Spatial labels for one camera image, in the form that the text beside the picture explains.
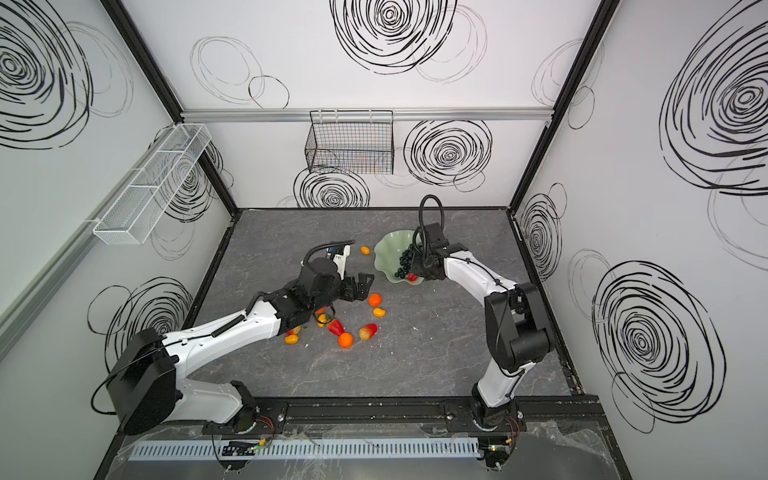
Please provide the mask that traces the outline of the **dark fake grape bunch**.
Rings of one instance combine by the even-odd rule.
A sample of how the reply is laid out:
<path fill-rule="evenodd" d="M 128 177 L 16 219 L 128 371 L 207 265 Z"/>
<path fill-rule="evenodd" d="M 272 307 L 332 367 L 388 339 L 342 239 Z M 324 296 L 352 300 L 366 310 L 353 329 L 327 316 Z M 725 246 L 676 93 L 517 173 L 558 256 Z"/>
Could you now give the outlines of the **dark fake grape bunch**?
<path fill-rule="evenodd" d="M 395 272 L 395 277 L 401 280 L 408 281 L 408 275 L 410 273 L 415 274 L 415 268 L 417 261 L 422 255 L 422 248 L 420 245 L 411 244 L 406 250 L 404 250 L 399 257 L 399 268 Z"/>

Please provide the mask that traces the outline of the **red yellow strawberry front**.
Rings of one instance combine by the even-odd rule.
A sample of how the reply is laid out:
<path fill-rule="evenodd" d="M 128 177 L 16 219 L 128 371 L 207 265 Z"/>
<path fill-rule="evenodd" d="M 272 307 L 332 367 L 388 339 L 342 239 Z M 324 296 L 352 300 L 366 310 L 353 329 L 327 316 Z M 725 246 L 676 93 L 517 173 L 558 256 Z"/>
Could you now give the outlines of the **red yellow strawberry front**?
<path fill-rule="evenodd" d="M 376 324 L 368 324 L 359 330 L 359 338 L 364 341 L 371 340 L 378 332 Z"/>

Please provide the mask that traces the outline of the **green wavy fruit bowl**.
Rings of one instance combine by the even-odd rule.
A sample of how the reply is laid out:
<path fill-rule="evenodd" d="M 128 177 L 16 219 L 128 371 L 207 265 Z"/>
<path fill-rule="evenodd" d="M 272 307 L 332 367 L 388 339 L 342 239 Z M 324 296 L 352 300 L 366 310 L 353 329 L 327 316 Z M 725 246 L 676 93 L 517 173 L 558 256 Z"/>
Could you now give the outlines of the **green wavy fruit bowl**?
<path fill-rule="evenodd" d="M 408 282 L 395 277 L 395 272 L 399 268 L 399 257 L 412 244 L 413 234 L 413 230 L 393 231 L 385 234 L 374 247 L 374 267 L 383 273 L 390 283 L 407 283 L 416 286 L 423 282 L 421 277 L 418 277 L 415 282 Z"/>

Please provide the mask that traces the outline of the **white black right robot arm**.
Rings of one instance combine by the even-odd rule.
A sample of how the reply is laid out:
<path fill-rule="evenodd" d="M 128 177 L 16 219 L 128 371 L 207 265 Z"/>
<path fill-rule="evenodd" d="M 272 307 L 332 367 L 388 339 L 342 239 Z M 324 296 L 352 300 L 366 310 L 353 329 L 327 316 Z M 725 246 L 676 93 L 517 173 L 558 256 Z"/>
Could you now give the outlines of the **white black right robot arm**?
<path fill-rule="evenodd" d="M 475 423 L 490 430 L 509 412 L 526 374 L 553 349 L 541 293 L 534 284 L 507 279 L 463 245 L 450 243 L 439 223 L 418 226 L 412 246 L 412 274 L 424 280 L 451 280 L 483 307 L 491 360 L 473 386 L 471 408 Z"/>

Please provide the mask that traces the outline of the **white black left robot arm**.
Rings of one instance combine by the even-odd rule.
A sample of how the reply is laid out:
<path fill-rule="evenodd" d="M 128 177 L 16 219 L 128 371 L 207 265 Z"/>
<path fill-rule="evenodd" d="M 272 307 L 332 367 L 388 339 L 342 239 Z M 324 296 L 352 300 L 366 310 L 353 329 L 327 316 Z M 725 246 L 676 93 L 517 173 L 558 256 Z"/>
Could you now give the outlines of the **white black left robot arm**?
<path fill-rule="evenodd" d="M 258 406 L 243 383 L 214 384 L 193 380 L 191 374 L 235 350 L 306 324 L 337 300 L 365 300 L 374 279 L 365 273 L 332 274 L 309 289 L 294 280 L 279 290 L 259 292 L 245 308 L 200 327 L 137 333 L 105 383 L 120 431 L 138 435 L 173 421 L 249 431 Z"/>

